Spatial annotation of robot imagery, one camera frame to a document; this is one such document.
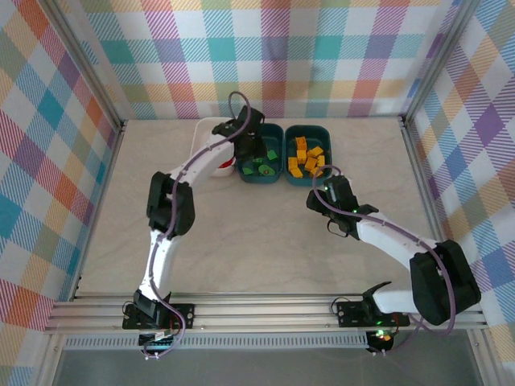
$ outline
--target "purple cable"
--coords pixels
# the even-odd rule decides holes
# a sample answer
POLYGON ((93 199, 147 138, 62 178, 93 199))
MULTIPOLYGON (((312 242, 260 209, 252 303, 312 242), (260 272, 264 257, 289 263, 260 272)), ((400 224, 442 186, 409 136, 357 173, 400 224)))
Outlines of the purple cable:
MULTIPOLYGON (((338 175, 341 175, 341 170, 338 167, 336 167, 336 166, 333 166, 333 165, 321 166, 317 170, 323 170, 323 169, 336 170, 338 172, 338 175)), ((433 250, 433 248, 430 247, 423 240, 420 240, 415 235, 412 235, 408 231, 406 231, 406 230, 404 230, 404 229, 398 227, 397 225, 392 224, 392 223, 390 223, 388 221, 384 221, 384 220, 381 220, 381 219, 378 219, 378 218, 372 217, 372 216, 362 215, 360 213, 354 213, 354 212, 351 212, 351 211, 342 211, 342 210, 338 209, 337 207, 333 207, 329 203, 326 203, 322 199, 322 196, 320 196, 320 193, 318 192, 318 190, 316 188, 316 174, 313 176, 312 187, 313 187, 313 192, 315 193, 316 198, 327 209, 329 209, 329 210, 331 210, 331 211, 333 211, 335 213, 339 213, 341 215, 353 216, 353 217, 357 217, 357 218, 360 218, 360 219, 363 219, 363 220, 370 220, 370 221, 373 221, 374 223, 381 224, 381 226, 385 226, 385 227, 388 227, 390 229, 393 229, 395 232, 398 232, 401 235, 403 235, 404 237, 406 237, 406 238, 412 240, 413 242, 421 245, 425 250, 427 250, 427 252, 429 252, 432 255, 432 257, 436 261, 436 264, 438 265, 438 267, 440 268, 440 270, 442 272, 443 280, 445 281, 445 286, 447 287, 447 293, 449 294, 449 305, 451 307, 451 317, 449 318, 449 326, 447 326, 447 329, 444 332, 436 333, 436 334, 437 335, 442 335, 442 336, 449 335, 451 333, 451 331, 453 330, 454 325, 455 325, 455 320, 456 320, 456 300, 455 300, 454 291, 452 290, 452 284, 451 284, 451 278, 449 277, 449 272, 445 268, 445 265, 443 264, 442 259, 440 259, 440 256, 438 256, 438 254, 433 250)), ((423 318, 420 318, 420 321, 418 321, 418 322, 415 320, 415 322, 417 322, 418 325, 417 325, 417 328, 415 329, 415 332, 412 334, 412 336, 415 335, 418 332, 420 327, 424 328, 424 330, 433 332, 429 327, 423 325, 423 323, 422 323, 423 320, 424 320, 423 318)), ((411 338, 412 337, 410 336, 401 346, 404 346, 404 344, 406 344, 408 341, 410 341, 411 338)))
MULTIPOLYGON (((250 122, 251 110, 250 110, 249 99, 245 95, 243 95, 241 92, 239 92, 239 91, 233 91, 233 92, 231 92, 229 94, 229 111, 231 112, 231 115, 233 116, 233 118, 235 118, 235 115, 234 115, 234 112, 233 112, 233 107, 231 106, 231 103, 232 103, 232 100, 233 100, 233 96, 235 94, 237 94, 241 98, 243 98, 243 100, 245 101, 245 104, 247 106, 248 113, 247 113, 247 117, 245 118, 245 121, 243 122, 243 125, 241 126, 241 128, 238 131, 232 133, 231 135, 229 135, 228 137, 222 139, 221 141, 218 141, 217 143, 214 143, 213 145, 204 147, 197 154, 193 155, 189 159, 189 161, 186 163, 184 168, 179 172, 179 174, 177 175, 177 178, 175 179, 174 184, 173 184, 173 186, 171 188, 171 220, 170 220, 170 226, 168 227, 166 232, 164 232, 161 235, 158 235, 157 240, 155 241, 154 247, 152 248, 152 254, 150 255, 150 262, 149 262, 149 268, 148 268, 150 287, 152 288, 152 291, 154 291, 154 295, 159 300, 159 302, 161 304, 163 304, 170 312, 173 312, 179 318, 179 320, 181 322, 181 326, 182 326, 180 334, 177 337, 177 339, 174 339, 173 344, 170 345, 170 347, 168 349, 166 349, 165 351, 161 352, 160 355, 158 355, 156 353, 155 356, 153 357, 153 358, 156 358, 156 359, 159 359, 159 358, 165 356, 166 354, 171 352, 175 348, 175 346, 177 346, 179 344, 181 339, 184 337, 184 332, 186 330, 186 321, 184 320, 184 316, 178 310, 176 310, 174 307, 170 306, 167 302, 165 302, 165 300, 163 298, 161 298, 161 295, 159 295, 159 293, 158 293, 157 286, 154 283, 154 260, 155 260, 155 255, 156 255, 156 253, 158 251, 159 246, 161 245, 161 242, 173 232, 173 229, 174 229, 174 226, 175 226, 175 222, 177 220, 177 196, 176 196, 176 192, 177 192, 177 186, 179 185, 179 180, 184 176, 184 174, 191 167, 191 165, 193 165, 193 163, 195 161, 197 161, 200 157, 202 157, 202 155, 204 155, 208 151, 211 151, 214 147, 217 147, 217 146, 221 145, 222 143, 226 143, 227 141, 230 141, 231 139, 233 139, 234 137, 239 135, 243 130, 246 129, 247 125, 250 122)), ((146 346, 143 346, 143 354, 145 354, 147 359, 150 358, 148 352, 146 351, 146 346)))

